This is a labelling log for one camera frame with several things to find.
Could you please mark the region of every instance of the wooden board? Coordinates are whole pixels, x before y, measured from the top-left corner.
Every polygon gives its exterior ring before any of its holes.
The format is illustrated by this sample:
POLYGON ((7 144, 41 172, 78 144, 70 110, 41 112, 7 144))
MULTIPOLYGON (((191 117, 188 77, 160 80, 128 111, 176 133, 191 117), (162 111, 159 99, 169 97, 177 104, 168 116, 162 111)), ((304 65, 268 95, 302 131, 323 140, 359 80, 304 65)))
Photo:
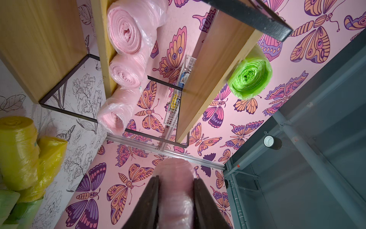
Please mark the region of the wooden board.
POLYGON ((262 36, 262 32, 219 11, 184 85, 176 140, 181 143, 262 36))
POLYGON ((109 75, 109 63, 117 52, 110 43, 107 32, 107 10, 115 1, 91 0, 106 98, 109 98, 117 88, 117 83, 109 75))
POLYGON ((2 1, 0 17, 0 58, 38 103, 86 55, 76 1, 2 1))

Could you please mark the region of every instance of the white wire rack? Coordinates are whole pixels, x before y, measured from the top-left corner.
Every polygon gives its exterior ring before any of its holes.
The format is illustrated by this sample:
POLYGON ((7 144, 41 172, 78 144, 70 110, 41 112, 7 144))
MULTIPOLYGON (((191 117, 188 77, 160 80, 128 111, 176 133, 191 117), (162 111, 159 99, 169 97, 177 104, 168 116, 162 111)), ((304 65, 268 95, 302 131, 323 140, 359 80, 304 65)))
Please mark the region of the white wire rack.
MULTIPOLYGON (((178 87, 184 87, 184 84, 187 82, 187 78, 191 73, 194 64, 196 63, 196 58, 186 55, 184 58, 184 62, 182 65, 182 69, 179 73, 178 78, 178 87)), ((179 105, 180 105, 180 98, 182 92, 180 90, 174 89, 172 98, 169 102, 169 107, 167 114, 165 115, 164 124, 167 126, 171 126, 176 128, 178 123, 178 113, 179 113, 179 105)))

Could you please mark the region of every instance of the yellow object in basket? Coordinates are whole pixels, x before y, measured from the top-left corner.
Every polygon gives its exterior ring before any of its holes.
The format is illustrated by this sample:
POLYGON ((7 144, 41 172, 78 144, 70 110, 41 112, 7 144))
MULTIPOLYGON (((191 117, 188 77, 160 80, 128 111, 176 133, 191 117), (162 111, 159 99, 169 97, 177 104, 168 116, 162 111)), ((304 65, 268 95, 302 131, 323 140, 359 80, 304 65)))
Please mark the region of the yellow object in basket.
POLYGON ((0 118, 0 169, 8 189, 19 191, 37 182, 39 153, 32 119, 0 118))
POLYGON ((18 203, 33 202, 40 199, 46 188, 53 182, 64 162, 67 141, 57 137, 42 137, 38 141, 39 156, 38 181, 35 185, 19 191, 18 203))

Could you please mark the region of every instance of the plastic bag roll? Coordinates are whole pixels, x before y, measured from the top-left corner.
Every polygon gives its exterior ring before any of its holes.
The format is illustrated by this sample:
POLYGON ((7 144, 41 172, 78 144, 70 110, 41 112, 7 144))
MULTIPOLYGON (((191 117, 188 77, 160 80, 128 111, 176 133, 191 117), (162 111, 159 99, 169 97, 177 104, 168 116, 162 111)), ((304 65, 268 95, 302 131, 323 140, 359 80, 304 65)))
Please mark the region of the plastic bag roll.
POLYGON ((113 80, 124 88, 139 88, 147 80, 145 67, 147 58, 143 54, 117 54, 109 64, 109 73, 113 80))
POLYGON ((165 0, 112 3, 107 12, 107 31, 117 53, 135 54, 145 49, 149 56, 156 41, 156 29, 165 23, 167 9, 165 0))
POLYGON ((4 224, 19 224, 17 229, 29 229, 42 204, 43 198, 29 203, 18 203, 4 224))
POLYGON ((8 189, 19 191, 37 182, 37 129, 33 120, 11 116, 0 119, 0 169, 8 189))
POLYGON ((168 158, 154 169, 159 176, 159 229, 193 228, 194 169, 183 159, 168 158))
POLYGON ((38 181, 30 188, 19 191, 18 203, 33 202, 40 199, 46 188, 53 182, 64 161, 67 141, 57 137, 42 137, 40 147, 38 181))
POLYGON ((102 124, 108 132, 122 135, 133 116, 140 96, 139 89, 126 89, 119 86, 99 109, 98 123, 102 124))
POLYGON ((0 189, 0 225, 8 218, 19 196, 17 192, 0 189))
POLYGON ((260 47, 255 45, 236 67, 228 85, 236 97, 247 100, 261 93, 271 78, 271 64, 260 47))

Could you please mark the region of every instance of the purple butterfly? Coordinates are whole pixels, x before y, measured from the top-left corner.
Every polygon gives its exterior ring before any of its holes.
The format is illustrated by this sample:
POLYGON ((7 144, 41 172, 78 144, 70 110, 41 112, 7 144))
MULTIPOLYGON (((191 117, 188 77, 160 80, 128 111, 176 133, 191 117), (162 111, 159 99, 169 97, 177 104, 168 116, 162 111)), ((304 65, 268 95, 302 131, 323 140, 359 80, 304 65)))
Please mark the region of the purple butterfly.
MULTIPOLYGON (((203 159, 213 161, 215 157, 216 154, 209 154, 205 155, 203 159)), ((211 177, 211 168, 202 165, 201 170, 205 172, 206 176, 211 177)))
POLYGON ((309 74, 305 71, 297 78, 291 78, 287 84, 280 84, 276 87, 273 91, 269 91, 266 100, 273 99, 274 101, 270 102, 269 104, 273 104, 271 107, 265 109, 263 114, 265 116, 269 115, 272 116, 280 107, 283 106, 291 97, 294 90, 296 90, 306 79, 309 74))
POLYGON ((207 121, 210 118, 210 121, 208 123, 213 126, 214 128, 219 128, 224 120, 224 109, 221 107, 222 105, 225 105, 226 107, 226 101, 224 99, 230 94, 230 88, 227 84, 221 89, 219 94, 213 99, 213 101, 210 103, 210 106, 208 107, 205 112, 203 113, 202 120, 207 121))
POLYGON ((84 192, 76 197, 82 201, 73 203, 66 208, 66 212, 68 214, 68 218, 66 220, 67 227, 74 225, 83 213, 75 228, 97 228, 99 216, 98 205, 93 198, 98 196, 98 193, 100 192, 100 188, 98 192, 95 192, 95 190, 102 183, 106 169, 107 165, 105 163, 100 163, 89 170, 90 179, 88 175, 84 175, 79 186, 75 190, 76 192, 84 192))

